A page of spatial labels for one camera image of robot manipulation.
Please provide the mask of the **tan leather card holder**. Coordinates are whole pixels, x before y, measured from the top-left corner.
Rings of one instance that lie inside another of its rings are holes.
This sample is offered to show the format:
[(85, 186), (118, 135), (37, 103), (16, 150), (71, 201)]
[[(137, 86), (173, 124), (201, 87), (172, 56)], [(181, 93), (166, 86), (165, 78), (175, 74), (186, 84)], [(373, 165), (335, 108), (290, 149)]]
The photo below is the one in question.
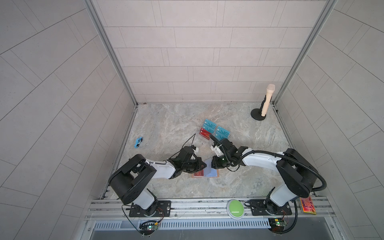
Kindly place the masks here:
[(204, 171), (204, 177), (201, 178), (217, 178), (219, 177), (219, 172), (218, 170), (214, 169), (212, 167), (212, 159), (206, 159), (204, 162), (207, 164), (207, 167), (203, 169)]

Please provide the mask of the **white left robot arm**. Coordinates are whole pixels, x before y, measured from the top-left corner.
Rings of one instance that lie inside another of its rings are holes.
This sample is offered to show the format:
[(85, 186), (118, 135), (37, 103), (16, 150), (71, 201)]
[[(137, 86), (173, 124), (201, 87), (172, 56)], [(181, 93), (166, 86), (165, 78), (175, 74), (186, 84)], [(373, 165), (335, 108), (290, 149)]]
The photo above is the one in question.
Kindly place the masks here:
[(197, 157), (197, 147), (184, 146), (175, 158), (150, 161), (137, 154), (109, 178), (109, 186), (115, 191), (123, 204), (134, 203), (152, 216), (158, 208), (158, 199), (146, 189), (152, 179), (174, 179), (185, 172), (194, 174), (207, 167), (202, 158)]

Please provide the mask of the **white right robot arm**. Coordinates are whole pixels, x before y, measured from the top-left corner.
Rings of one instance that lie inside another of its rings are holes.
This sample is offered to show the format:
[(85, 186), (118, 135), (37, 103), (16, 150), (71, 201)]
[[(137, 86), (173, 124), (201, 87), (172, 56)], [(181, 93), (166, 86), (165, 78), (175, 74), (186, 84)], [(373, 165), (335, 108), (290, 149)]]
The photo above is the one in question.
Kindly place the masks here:
[(214, 141), (211, 150), (215, 152), (212, 160), (214, 169), (236, 166), (254, 166), (276, 171), (284, 183), (273, 188), (261, 203), (261, 209), (270, 215), (296, 198), (307, 198), (313, 190), (318, 171), (296, 150), (287, 149), (282, 153), (253, 150), (248, 147), (236, 148), (228, 139)]

